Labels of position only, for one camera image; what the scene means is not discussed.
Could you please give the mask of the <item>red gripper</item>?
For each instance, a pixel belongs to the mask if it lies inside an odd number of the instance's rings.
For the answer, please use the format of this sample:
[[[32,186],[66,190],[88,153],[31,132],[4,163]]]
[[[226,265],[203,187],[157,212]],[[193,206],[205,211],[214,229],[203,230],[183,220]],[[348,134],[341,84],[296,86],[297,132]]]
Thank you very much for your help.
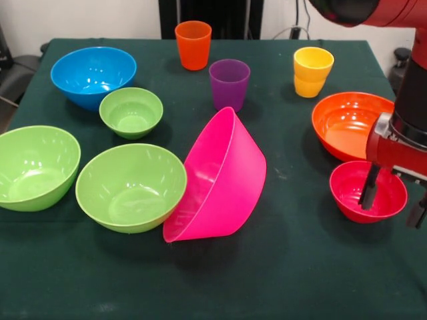
[[[426,146],[416,143],[399,129],[409,132],[403,121],[391,113],[381,113],[373,124],[366,144],[366,158],[372,162],[358,204],[369,210],[374,202],[380,167],[415,183],[426,182]],[[406,226],[419,229],[426,218],[427,194],[411,209]]]

